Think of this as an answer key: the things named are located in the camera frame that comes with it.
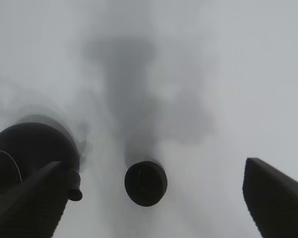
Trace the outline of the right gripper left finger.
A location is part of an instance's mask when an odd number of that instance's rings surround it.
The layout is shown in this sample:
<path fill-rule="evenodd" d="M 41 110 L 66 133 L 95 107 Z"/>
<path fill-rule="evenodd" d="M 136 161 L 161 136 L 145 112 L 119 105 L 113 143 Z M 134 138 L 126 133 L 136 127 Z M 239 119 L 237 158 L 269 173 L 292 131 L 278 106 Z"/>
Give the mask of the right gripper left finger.
<path fill-rule="evenodd" d="M 51 162 L 0 195 L 0 238 L 51 238 L 67 202 L 67 171 Z"/>

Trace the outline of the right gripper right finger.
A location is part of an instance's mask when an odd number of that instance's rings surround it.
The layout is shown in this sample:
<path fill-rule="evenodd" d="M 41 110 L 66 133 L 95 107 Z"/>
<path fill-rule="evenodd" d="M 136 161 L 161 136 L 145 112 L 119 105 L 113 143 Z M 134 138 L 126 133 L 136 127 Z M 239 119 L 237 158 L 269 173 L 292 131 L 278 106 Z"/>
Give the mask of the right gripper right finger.
<path fill-rule="evenodd" d="M 263 238 L 298 238 L 298 181 L 258 158 L 245 163 L 244 201 Z"/>

